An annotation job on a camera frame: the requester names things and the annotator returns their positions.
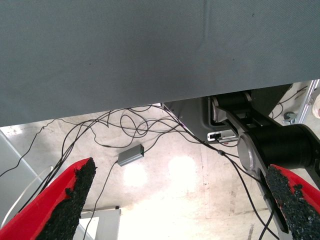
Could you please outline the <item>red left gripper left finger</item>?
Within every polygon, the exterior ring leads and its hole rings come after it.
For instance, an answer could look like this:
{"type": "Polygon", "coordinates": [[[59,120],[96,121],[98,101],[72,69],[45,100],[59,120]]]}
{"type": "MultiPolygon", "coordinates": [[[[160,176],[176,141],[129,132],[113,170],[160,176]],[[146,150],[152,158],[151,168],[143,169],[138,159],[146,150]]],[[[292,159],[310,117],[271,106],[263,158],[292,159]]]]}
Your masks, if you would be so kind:
{"type": "Polygon", "coordinates": [[[70,165],[0,230],[0,238],[73,239],[95,174],[91,157],[70,165]]]}

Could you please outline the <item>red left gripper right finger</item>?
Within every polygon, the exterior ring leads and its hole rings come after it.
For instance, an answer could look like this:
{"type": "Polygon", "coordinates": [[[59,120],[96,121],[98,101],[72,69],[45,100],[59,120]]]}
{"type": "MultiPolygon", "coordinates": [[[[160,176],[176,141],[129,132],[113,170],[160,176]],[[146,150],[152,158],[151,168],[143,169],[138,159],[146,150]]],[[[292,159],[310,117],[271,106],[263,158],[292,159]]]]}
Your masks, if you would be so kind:
{"type": "Polygon", "coordinates": [[[266,183],[294,240],[320,238],[320,191],[289,169],[271,164],[266,183]]]}

